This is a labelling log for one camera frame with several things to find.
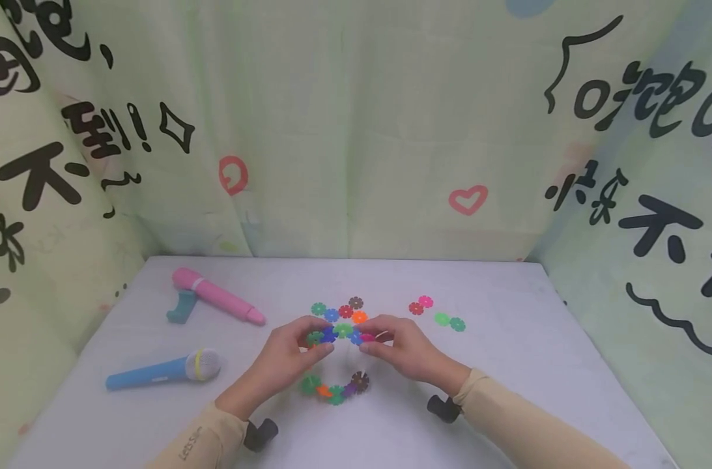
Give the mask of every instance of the orange flower piece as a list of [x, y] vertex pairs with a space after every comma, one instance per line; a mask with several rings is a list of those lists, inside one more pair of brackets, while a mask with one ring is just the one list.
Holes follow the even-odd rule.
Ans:
[[319, 392], [319, 395], [321, 395], [322, 397], [326, 397], [326, 398], [332, 397], [332, 393], [330, 392], [329, 386], [321, 385], [321, 386], [317, 387], [317, 392]]
[[350, 320], [354, 322], [354, 324], [361, 324], [361, 322], [369, 320], [369, 316], [367, 316], [363, 311], [355, 311]]

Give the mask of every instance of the pink heart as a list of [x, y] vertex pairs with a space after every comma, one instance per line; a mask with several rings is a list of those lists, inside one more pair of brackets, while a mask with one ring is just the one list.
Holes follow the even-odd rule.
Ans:
[[[475, 202], [472, 199], [475, 195], [478, 195]], [[452, 191], [449, 195], [449, 206], [454, 208], [456, 212], [464, 214], [464, 216], [471, 216], [471, 214], [478, 211], [479, 208], [486, 201], [486, 197], [489, 196], [489, 188], [486, 186], [473, 186], [472, 188], [458, 189], [457, 191]]]

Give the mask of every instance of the black stand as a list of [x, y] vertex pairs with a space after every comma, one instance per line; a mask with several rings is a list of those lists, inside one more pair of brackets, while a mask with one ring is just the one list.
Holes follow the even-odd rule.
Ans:
[[244, 438], [244, 446], [254, 453], [261, 453], [267, 443], [278, 435], [278, 426], [270, 419], [264, 419], [262, 425], [257, 428], [256, 425], [249, 421], [246, 429], [246, 438]]
[[453, 423], [460, 415], [460, 406], [456, 405], [453, 400], [451, 400], [451, 397], [448, 397], [446, 401], [442, 401], [436, 394], [431, 396], [429, 404], [426, 405], [426, 409], [438, 416], [444, 423]]

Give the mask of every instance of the microphone grille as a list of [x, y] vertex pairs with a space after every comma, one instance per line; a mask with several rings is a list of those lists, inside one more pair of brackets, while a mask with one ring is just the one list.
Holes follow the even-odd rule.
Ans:
[[186, 358], [186, 376], [190, 380], [204, 381], [220, 371], [220, 356], [211, 348], [201, 348]]

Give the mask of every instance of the white tabletop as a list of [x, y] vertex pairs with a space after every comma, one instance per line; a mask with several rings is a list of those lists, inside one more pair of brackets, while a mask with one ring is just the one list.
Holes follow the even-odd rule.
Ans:
[[[245, 298], [268, 325], [244, 324], [202, 301], [187, 324], [169, 324], [165, 314], [178, 298], [170, 276], [179, 266]], [[412, 317], [407, 306], [421, 295], [433, 297], [434, 307], [414, 319], [446, 354], [494, 376], [633, 468], [675, 467], [537, 264], [153, 257], [89, 341], [10, 468], [138, 468], [246, 370], [273, 327], [308, 314], [315, 302], [339, 307], [351, 296], [363, 298], [370, 317]], [[466, 330], [436, 324], [438, 311], [463, 318]], [[201, 347], [223, 356], [212, 381], [105, 390], [110, 374]], [[327, 384], [346, 384], [357, 369], [369, 373], [371, 387], [343, 405], [292, 389], [258, 409], [251, 420], [271, 418], [280, 434], [261, 454], [242, 449], [235, 467], [511, 467], [462, 418], [446, 425], [426, 411], [438, 390], [403, 379], [349, 342], [336, 341], [319, 367]]]

